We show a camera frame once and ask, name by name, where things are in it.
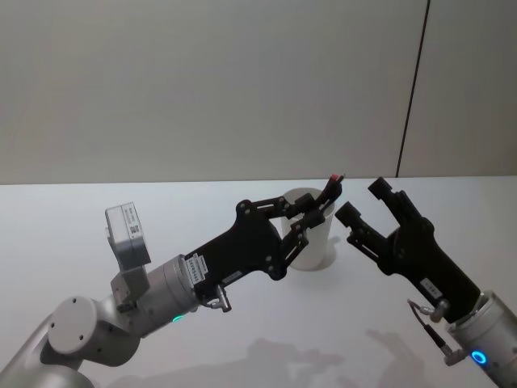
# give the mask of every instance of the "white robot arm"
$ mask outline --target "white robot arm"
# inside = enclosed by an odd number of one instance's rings
[[[253,271],[280,280],[309,243],[306,230],[324,222],[323,212],[341,195],[341,175],[332,175],[318,198],[294,203],[283,197],[237,204],[233,226],[150,273],[141,223],[133,204],[106,210],[107,238],[120,271],[102,301],[70,297],[41,323],[0,373],[0,388],[93,388],[78,372],[84,360],[118,366],[137,351],[141,338],[196,311],[231,310],[225,288]],[[275,217],[304,216],[281,238]]]
[[[369,188],[395,216],[400,227],[387,238],[366,222],[347,202],[336,217],[351,228],[347,241],[372,259],[385,274],[407,278],[432,304],[408,301],[418,321],[445,355],[447,365],[471,356],[502,388],[517,387],[517,318],[491,291],[480,289],[439,248],[434,226],[414,207],[404,192],[392,192],[379,178]],[[460,345],[452,351],[420,314],[433,323],[444,318],[447,330]]]

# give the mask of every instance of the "cylindrical joint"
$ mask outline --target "cylindrical joint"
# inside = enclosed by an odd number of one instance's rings
[[[477,310],[448,331],[500,387],[517,387],[517,318],[491,291]]]
[[[63,355],[109,366],[122,365],[138,349],[140,338],[103,321],[102,306],[87,297],[71,297],[54,311],[48,341]]]
[[[148,275],[149,289],[128,313],[128,329],[144,337],[200,304],[189,281],[183,256],[177,256]]]

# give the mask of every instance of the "paper cup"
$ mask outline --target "paper cup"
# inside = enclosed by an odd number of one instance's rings
[[[284,194],[284,198],[289,203],[294,203],[295,200],[303,196],[304,194],[311,194],[314,199],[322,193],[322,190],[317,188],[293,188]],[[330,224],[332,223],[332,216],[334,214],[334,204],[329,206],[325,212],[325,222],[321,225],[316,226],[313,229],[307,229],[307,239],[309,245],[307,245],[301,253],[291,263],[291,267],[300,271],[314,271],[322,265],[326,254],[326,244],[329,239]],[[282,218],[282,234],[285,236],[291,231],[291,224],[299,221],[303,217],[303,214],[288,220]]]

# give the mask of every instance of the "label sticker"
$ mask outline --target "label sticker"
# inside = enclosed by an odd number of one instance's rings
[[[191,279],[192,285],[197,285],[206,279],[205,274],[208,273],[208,268],[202,255],[198,256],[195,253],[192,257],[185,260],[185,264],[187,265],[188,276]]]
[[[234,280],[237,280],[240,277],[242,277],[242,272],[234,272],[230,276],[227,276],[225,279],[223,279],[223,285],[228,285],[229,283],[231,283]]]
[[[124,213],[126,226],[128,227],[129,237],[142,237],[142,227],[140,225],[140,220],[138,219],[134,203],[122,205],[122,212]]]
[[[420,284],[434,299],[438,299],[443,295],[442,292],[426,277],[420,282]]]

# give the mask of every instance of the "white table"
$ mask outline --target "white table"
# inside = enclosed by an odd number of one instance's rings
[[[371,182],[345,180],[338,205],[350,200],[387,234],[396,223],[368,192]],[[109,294],[118,267],[105,239],[105,208],[135,202],[155,266],[227,230],[239,200],[324,183],[0,187],[0,367],[61,300]],[[406,190],[433,221],[440,246],[467,275],[517,311],[517,178],[390,183]],[[408,297],[424,302],[407,280],[381,274],[346,243],[347,231],[338,222],[330,234],[336,260],[327,269],[291,270],[280,282],[251,274],[229,287],[230,313],[199,309],[144,339],[126,365],[110,369],[86,362],[81,371],[103,388],[491,386],[470,360],[453,368],[442,363],[407,307]]]

